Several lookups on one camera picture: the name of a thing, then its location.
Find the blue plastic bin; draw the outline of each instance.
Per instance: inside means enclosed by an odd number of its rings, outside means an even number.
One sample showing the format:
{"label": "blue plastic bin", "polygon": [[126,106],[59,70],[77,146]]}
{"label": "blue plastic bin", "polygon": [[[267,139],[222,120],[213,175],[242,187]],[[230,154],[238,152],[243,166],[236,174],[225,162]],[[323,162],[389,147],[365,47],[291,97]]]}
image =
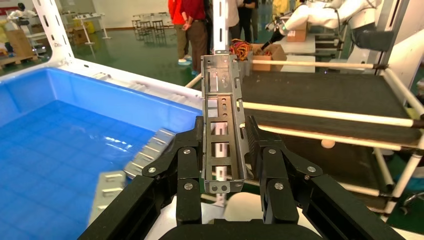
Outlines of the blue plastic bin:
{"label": "blue plastic bin", "polygon": [[0,82],[2,239],[76,239],[98,175],[122,170],[160,129],[198,109],[56,68]]}

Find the conveyor belt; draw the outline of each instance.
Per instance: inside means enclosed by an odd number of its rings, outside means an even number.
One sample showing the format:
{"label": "conveyor belt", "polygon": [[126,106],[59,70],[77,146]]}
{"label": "conveyor belt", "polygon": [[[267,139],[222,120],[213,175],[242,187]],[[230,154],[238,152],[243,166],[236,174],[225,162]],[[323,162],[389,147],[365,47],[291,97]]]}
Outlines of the conveyor belt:
{"label": "conveyor belt", "polygon": [[287,135],[281,138],[290,151],[320,166],[336,181],[387,192],[372,148],[337,143],[327,149],[320,140]]}
{"label": "conveyor belt", "polygon": [[[243,79],[243,101],[408,119],[404,107],[381,76],[253,72]],[[416,146],[417,129],[245,109],[259,125]]]}

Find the cardboard box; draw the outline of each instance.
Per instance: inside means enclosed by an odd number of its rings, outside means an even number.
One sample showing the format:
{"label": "cardboard box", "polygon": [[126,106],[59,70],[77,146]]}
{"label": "cardboard box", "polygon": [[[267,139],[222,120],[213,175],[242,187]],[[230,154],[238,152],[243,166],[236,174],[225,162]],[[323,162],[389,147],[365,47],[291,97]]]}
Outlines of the cardboard box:
{"label": "cardboard box", "polygon": [[84,29],[82,26],[70,28],[69,32],[70,32],[70,38],[72,39],[75,45],[81,45],[88,42],[86,33],[84,32]]}
{"label": "cardboard box", "polygon": [[[262,56],[262,55],[254,55],[253,60],[273,60],[273,61],[286,61],[287,56],[284,53],[283,48],[280,44],[270,44],[265,48],[264,51],[261,50],[263,44],[252,44],[252,52],[253,54],[258,53],[263,54],[265,52],[271,52],[271,56]],[[283,65],[272,65],[272,64],[253,64],[253,71],[273,71],[280,72],[283,68]]]}
{"label": "cardboard box", "polygon": [[308,33],[308,24],[304,24],[297,27],[295,30],[289,31],[287,34],[288,43],[302,43],[306,41],[306,34]]}
{"label": "cardboard box", "polygon": [[6,36],[17,57],[30,57],[34,55],[33,48],[24,31],[6,31]]}

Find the tangled wires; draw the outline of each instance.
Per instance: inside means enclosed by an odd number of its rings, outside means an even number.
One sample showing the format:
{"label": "tangled wires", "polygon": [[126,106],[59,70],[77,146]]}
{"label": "tangled wires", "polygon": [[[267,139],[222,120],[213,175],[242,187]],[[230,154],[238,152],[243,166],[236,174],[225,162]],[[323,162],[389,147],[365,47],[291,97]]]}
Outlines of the tangled wires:
{"label": "tangled wires", "polygon": [[231,42],[232,45],[229,47],[229,52],[237,55],[240,61],[246,60],[249,52],[252,50],[252,46],[240,39],[233,39]]}

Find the red jacket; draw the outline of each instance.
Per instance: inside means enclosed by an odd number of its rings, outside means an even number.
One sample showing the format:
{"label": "red jacket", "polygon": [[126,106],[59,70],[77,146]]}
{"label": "red jacket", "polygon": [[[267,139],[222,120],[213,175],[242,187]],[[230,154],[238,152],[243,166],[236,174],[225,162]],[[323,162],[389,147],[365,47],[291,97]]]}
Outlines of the red jacket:
{"label": "red jacket", "polygon": [[184,21],[183,16],[180,13],[181,4],[183,0],[168,0],[168,9],[169,14],[171,15],[172,23],[173,24],[184,24],[186,21]]}

